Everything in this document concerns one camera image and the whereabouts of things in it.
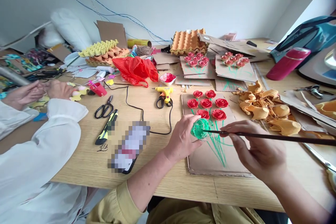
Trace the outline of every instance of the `hand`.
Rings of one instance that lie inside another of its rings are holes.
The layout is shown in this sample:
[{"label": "hand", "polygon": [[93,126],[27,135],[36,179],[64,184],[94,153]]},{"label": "hand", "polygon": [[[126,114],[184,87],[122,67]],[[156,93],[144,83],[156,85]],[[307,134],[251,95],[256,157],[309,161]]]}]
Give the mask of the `hand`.
[{"label": "hand", "polygon": [[[269,134],[252,121],[238,121],[221,128],[230,133],[249,132]],[[246,137],[250,141],[250,149],[245,141],[235,134],[229,134],[242,164],[267,186],[277,183],[287,172],[285,145],[276,140]]]},{"label": "hand", "polygon": [[44,92],[43,85],[39,81],[35,81],[10,92],[4,99],[2,99],[2,102],[21,111],[25,105],[36,102],[42,98]]},{"label": "hand", "polygon": [[183,158],[186,158],[202,145],[201,140],[191,142],[191,128],[194,122],[200,119],[199,115],[185,115],[177,122],[173,130],[172,136],[167,146],[163,149],[163,153],[167,159],[176,163]]},{"label": "hand", "polygon": [[50,99],[65,99],[69,100],[74,92],[74,87],[67,84],[67,82],[60,82],[58,80],[52,80],[47,87],[47,93]]}]

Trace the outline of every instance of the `pink cup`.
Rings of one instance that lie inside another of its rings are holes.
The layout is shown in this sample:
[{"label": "pink cup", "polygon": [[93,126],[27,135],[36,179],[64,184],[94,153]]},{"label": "pink cup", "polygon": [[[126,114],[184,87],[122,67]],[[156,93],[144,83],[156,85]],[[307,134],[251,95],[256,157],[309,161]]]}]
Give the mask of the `pink cup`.
[{"label": "pink cup", "polygon": [[90,90],[92,90],[96,95],[102,97],[107,94],[107,91],[100,83],[95,83],[94,85],[90,85]]}]

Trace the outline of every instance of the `black scissors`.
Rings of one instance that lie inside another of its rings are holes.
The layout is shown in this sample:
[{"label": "black scissors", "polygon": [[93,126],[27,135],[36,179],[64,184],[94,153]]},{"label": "black scissors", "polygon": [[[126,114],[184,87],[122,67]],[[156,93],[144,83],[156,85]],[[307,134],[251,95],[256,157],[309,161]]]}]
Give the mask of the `black scissors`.
[{"label": "black scissors", "polygon": [[[164,101],[165,98],[166,98],[165,96],[160,95],[159,98],[157,99],[157,101],[156,101],[156,107],[158,109],[163,109],[163,106],[165,105],[165,101]],[[166,103],[166,106],[167,107],[171,107],[172,105],[173,105],[173,100],[170,99],[170,101],[168,103]]]},{"label": "black scissors", "polygon": [[[101,105],[99,107],[99,109],[96,110],[95,115],[94,115],[94,117],[96,119],[107,118],[107,117],[109,117],[112,114],[113,109],[114,109],[113,105],[111,104],[112,99],[113,99],[113,95],[111,95],[109,97],[109,99],[107,100],[106,104]],[[108,114],[106,114],[106,112],[109,110],[109,108],[111,108],[111,111]]]}]

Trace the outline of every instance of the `yellow egg carton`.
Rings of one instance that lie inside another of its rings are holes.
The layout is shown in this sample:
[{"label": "yellow egg carton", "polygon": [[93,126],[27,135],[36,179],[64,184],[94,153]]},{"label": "yellow egg carton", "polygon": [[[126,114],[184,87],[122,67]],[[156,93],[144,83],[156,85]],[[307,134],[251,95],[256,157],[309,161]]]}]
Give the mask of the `yellow egg carton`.
[{"label": "yellow egg carton", "polygon": [[78,53],[81,57],[93,57],[98,55],[106,54],[108,51],[110,51],[112,48],[114,48],[117,45],[118,40],[106,40],[94,43],[93,45],[87,47],[85,50]]},{"label": "yellow egg carton", "polygon": [[209,44],[201,41],[197,33],[205,34],[205,29],[191,30],[190,33],[186,31],[175,32],[170,53],[183,55],[188,54],[189,52],[201,52],[205,54],[208,50]]}]

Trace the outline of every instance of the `yellow shirt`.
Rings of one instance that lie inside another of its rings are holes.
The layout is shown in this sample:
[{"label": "yellow shirt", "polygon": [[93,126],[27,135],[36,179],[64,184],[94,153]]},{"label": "yellow shirt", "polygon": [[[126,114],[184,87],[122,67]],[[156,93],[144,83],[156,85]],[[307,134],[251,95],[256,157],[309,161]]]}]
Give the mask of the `yellow shirt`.
[{"label": "yellow shirt", "polygon": [[[135,206],[127,182],[112,189],[86,218],[86,224],[133,224],[143,213]],[[264,224],[249,208],[165,198],[149,214],[147,224]]]}]

